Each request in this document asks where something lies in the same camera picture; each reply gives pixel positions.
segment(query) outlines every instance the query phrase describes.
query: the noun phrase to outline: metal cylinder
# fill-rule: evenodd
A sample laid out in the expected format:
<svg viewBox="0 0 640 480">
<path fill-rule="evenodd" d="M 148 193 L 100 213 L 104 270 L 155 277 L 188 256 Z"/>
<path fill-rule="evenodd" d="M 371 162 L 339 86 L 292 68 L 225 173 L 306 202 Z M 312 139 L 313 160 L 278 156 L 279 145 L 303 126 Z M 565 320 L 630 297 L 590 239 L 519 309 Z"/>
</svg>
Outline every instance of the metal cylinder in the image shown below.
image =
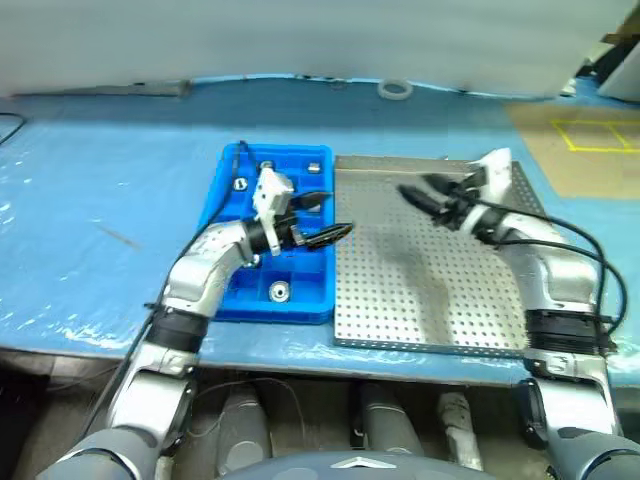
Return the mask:
<svg viewBox="0 0 640 480">
<path fill-rule="evenodd" d="M 460 392 L 440 395 L 438 414 L 453 459 L 463 467 L 482 470 L 482 458 L 471 423 L 471 408 L 464 395 Z"/>
<path fill-rule="evenodd" d="M 271 457 L 271 438 L 264 410 L 251 385 L 233 389 L 220 420 L 216 470 L 225 475 Z"/>
<path fill-rule="evenodd" d="M 361 388 L 362 420 L 369 450 L 424 455 L 409 417 L 395 396 L 375 383 Z"/>
</svg>

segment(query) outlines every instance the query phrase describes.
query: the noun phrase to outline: black cable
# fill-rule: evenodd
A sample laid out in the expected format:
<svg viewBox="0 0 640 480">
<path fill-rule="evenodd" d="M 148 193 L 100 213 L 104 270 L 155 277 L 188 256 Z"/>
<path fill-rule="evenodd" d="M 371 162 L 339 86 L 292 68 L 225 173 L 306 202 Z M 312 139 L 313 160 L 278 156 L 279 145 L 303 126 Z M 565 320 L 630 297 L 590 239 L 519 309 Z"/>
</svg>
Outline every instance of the black cable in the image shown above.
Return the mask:
<svg viewBox="0 0 640 480">
<path fill-rule="evenodd" d="M 523 239 L 523 240 L 505 240 L 505 241 L 498 242 L 498 243 L 495 244 L 496 247 L 502 247 L 502 246 L 507 246 L 507 245 L 540 245 L 540 246 L 543 246 L 543 247 L 560 248 L 562 250 L 569 250 L 570 252 L 579 253 L 580 255 L 584 255 L 585 257 L 589 257 L 592 260 L 595 260 L 596 262 L 600 262 L 600 258 L 595 253 L 590 252 L 589 250 L 585 250 L 584 248 L 575 247 L 573 245 L 567 245 L 567 244 L 564 244 L 564 243 L 547 242 L 545 240 L 529 240 L 529 239 L 525 240 L 525 239 Z M 622 275 L 620 274 L 618 269 L 616 267 L 614 267 L 612 264 L 610 264 L 609 262 L 605 262 L 605 265 L 606 265 L 606 268 L 616 278 L 616 280 L 618 282 L 618 286 L 620 287 L 620 306 L 618 307 L 618 315 L 616 316 L 616 319 L 612 323 L 612 325 L 609 328 L 609 330 L 607 330 L 607 334 L 611 335 L 622 324 L 622 322 L 624 320 L 624 317 L 627 314 L 628 292 L 627 292 L 627 285 L 626 285 L 626 283 L 624 281 L 624 278 L 622 278 Z"/>
<path fill-rule="evenodd" d="M 13 130 L 11 130 L 4 137 L 0 138 L 0 145 L 2 145 L 11 137 L 13 137 L 16 133 L 18 133 L 22 129 L 22 127 L 24 127 L 27 124 L 27 118 L 20 115 L 19 113 L 10 113 L 10 112 L 0 112 L 0 117 L 12 117 L 12 118 L 17 118 L 19 120 L 18 125 L 15 126 Z"/>
<path fill-rule="evenodd" d="M 204 233 L 204 231 L 215 221 L 215 219 L 220 215 L 220 212 L 222 212 L 222 209 L 225 207 L 225 205 L 229 201 L 229 197 L 231 197 L 231 192 L 233 190 L 233 181 L 236 178 L 236 176 L 238 175 L 238 166 L 240 164 L 240 147 L 244 148 L 244 150 L 247 152 L 248 155 L 251 156 L 253 154 L 253 152 L 252 152 L 251 148 L 249 148 L 249 145 L 247 144 L 247 142 L 245 142 L 244 140 L 238 141 L 238 144 L 237 144 L 237 147 L 236 147 L 236 152 L 235 152 L 235 155 L 233 157 L 233 163 L 232 163 L 232 166 L 231 166 L 231 181 L 227 185 L 227 189 L 225 190 L 225 194 L 224 194 L 224 197 L 222 198 L 222 201 L 218 205 L 218 208 L 216 208 L 216 210 L 211 214 L 211 216 L 209 216 L 209 220 L 207 220 L 207 222 L 205 224 L 203 224 L 196 231 L 196 233 L 193 235 L 193 237 L 191 237 L 191 240 L 189 240 L 189 242 L 187 242 L 187 244 L 184 246 L 184 248 L 180 251 L 180 253 L 176 257 L 176 260 L 171 265 L 171 268 L 169 269 L 169 272 L 171 272 L 171 269 L 173 269 L 173 267 L 176 264 L 176 262 L 178 260 L 180 260 L 189 251 L 189 249 L 192 247 L 192 245 L 195 243 L 195 241 L 198 239 L 198 237 L 200 235 L 202 235 L 202 233 Z M 254 161 L 256 167 L 258 167 L 255 155 L 253 155 L 253 161 Z M 112 390 L 113 390 L 114 385 L 119 385 L 122 382 L 122 380 L 124 378 L 124 375 L 126 373 L 127 367 L 129 366 L 129 362 L 131 361 L 131 358 L 133 357 L 133 354 L 135 353 L 136 349 L 138 348 L 138 345 L 140 344 L 140 342 L 144 338 L 144 336 L 145 336 L 145 334 L 147 332 L 147 329 L 151 325 L 151 322 L 153 321 L 155 315 L 160 311 L 160 307 L 161 307 L 161 304 L 162 304 L 162 296 L 164 295 L 164 290 L 167 287 L 167 282 L 168 281 L 169 281 L 169 275 L 167 274 L 167 276 L 165 277 L 165 280 L 164 280 L 164 282 L 162 284 L 162 288 L 160 289 L 160 292 L 158 293 L 158 297 L 156 298 L 155 303 L 153 303 L 151 305 L 151 307 L 152 307 L 151 313 L 149 314 L 147 319 L 142 324 L 142 327 L 138 331 L 136 337 L 133 339 L 133 342 L 129 346 L 129 349 L 127 350 L 127 353 L 125 354 L 124 358 L 122 359 L 122 362 L 120 362 L 120 364 L 118 365 L 118 368 L 116 369 L 115 372 L 113 372 L 113 375 L 109 379 L 109 382 L 104 387 L 102 392 L 100 392 L 100 396 L 98 397 L 98 400 L 94 404 L 94 406 L 91 409 L 91 412 L 87 416 L 86 420 L 84 421 L 84 424 L 82 425 L 82 429 L 80 430 L 80 434 L 78 435 L 78 438 L 76 438 L 76 441 L 75 441 L 74 444 L 77 444 L 78 442 L 80 442 L 80 440 L 82 440 L 84 437 L 87 436 L 87 433 L 89 433 L 89 429 L 91 428 L 91 425 L 95 421 L 96 417 L 98 416 L 98 413 L 100 412 L 100 409 L 102 408 L 102 404 L 105 402 L 107 397 L 112 394 Z"/>
<path fill-rule="evenodd" d="M 498 203 L 487 202 L 486 200 L 480 200 L 477 198 L 472 198 L 470 196 L 464 195 L 463 198 L 471 203 L 476 203 L 479 205 L 485 205 L 487 207 L 495 208 L 497 210 L 502 210 L 509 213 L 515 213 L 518 215 L 524 215 L 527 217 L 537 218 L 538 220 L 542 220 L 544 222 L 555 223 L 561 227 L 566 228 L 567 230 L 571 230 L 572 232 L 577 233 L 582 238 L 587 240 L 594 248 L 596 253 L 598 254 L 598 262 L 600 263 L 600 281 L 598 282 L 598 289 L 596 292 L 596 305 L 595 305 L 595 315 L 597 318 L 600 318 L 602 313 L 602 300 L 604 298 L 604 287 L 607 281 L 607 259 L 604 255 L 604 249 L 600 245 L 600 243 L 593 237 L 590 233 L 581 229 L 580 227 L 567 222 L 561 218 L 552 217 L 549 215 L 539 215 L 537 213 L 527 212 L 525 210 L 519 210 L 517 208 L 506 207 L 504 205 L 500 205 Z"/>
</svg>

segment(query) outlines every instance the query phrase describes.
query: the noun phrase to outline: gray floor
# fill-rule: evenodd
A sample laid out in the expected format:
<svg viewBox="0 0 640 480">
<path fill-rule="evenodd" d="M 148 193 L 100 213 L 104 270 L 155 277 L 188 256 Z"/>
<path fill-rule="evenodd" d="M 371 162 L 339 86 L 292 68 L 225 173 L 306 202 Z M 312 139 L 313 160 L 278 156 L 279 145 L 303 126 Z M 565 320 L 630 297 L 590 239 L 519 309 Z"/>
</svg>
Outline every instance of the gray floor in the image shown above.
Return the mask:
<svg viewBox="0 0 640 480">
<path fill-rule="evenodd" d="M 230 372 L 206 372 L 203 386 L 222 380 L 242 378 Z M 269 418 L 274 454 L 282 456 L 304 450 L 349 449 L 349 419 L 346 380 L 286 378 L 299 398 L 306 430 L 306 445 L 301 440 L 300 419 L 290 393 L 281 385 L 257 383 L 257 390 Z M 72 444 L 86 411 L 95 398 L 92 386 L 82 385 L 51 394 L 25 445 L 13 480 L 31 479 L 59 458 Z M 447 459 L 448 448 L 437 421 L 436 401 L 445 387 L 425 384 L 388 383 L 411 418 L 425 452 L 433 458 Z M 545 478 L 544 456 L 527 448 L 516 431 L 517 418 L 510 393 L 504 389 L 471 388 L 464 390 L 473 414 L 485 470 L 499 479 Z M 224 402 L 224 390 L 212 392 L 194 405 L 194 431 L 212 425 Z M 213 462 L 216 431 L 204 438 L 188 438 L 176 456 L 175 479 L 204 480 L 214 477 Z"/>
</svg>

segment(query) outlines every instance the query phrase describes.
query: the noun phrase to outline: tape roll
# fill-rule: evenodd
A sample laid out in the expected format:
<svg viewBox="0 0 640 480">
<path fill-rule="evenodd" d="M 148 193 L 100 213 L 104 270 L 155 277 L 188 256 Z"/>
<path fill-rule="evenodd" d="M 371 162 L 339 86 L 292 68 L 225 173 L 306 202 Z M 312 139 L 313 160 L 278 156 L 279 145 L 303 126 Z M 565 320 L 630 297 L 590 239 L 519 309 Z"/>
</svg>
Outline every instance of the tape roll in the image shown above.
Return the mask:
<svg viewBox="0 0 640 480">
<path fill-rule="evenodd" d="M 400 87 L 402 91 L 392 92 L 387 89 L 389 86 Z M 413 85 L 406 80 L 387 79 L 378 83 L 378 95 L 387 100 L 405 100 L 413 93 Z"/>
</svg>

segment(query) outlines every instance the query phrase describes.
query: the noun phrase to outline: metal pegboard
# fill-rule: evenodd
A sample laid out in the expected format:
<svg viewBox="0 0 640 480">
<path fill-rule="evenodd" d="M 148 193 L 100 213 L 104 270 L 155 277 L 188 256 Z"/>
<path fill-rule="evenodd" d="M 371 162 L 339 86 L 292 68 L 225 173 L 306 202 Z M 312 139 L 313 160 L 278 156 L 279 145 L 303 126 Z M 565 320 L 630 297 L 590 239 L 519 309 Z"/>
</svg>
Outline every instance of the metal pegboard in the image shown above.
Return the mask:
<svg viewBox="0 0 640 480">
<path fill-rule="evenodd" d="M 477 240 L 436 228 L 400 197 L 420 173 L 462 178 L 467 162 L 338 157 L 335 342 L 354 347 L 517 356 L 526 345 L 509 268 Z M 507 203 L 544 213 L 514 164 Z"/>
</svg>

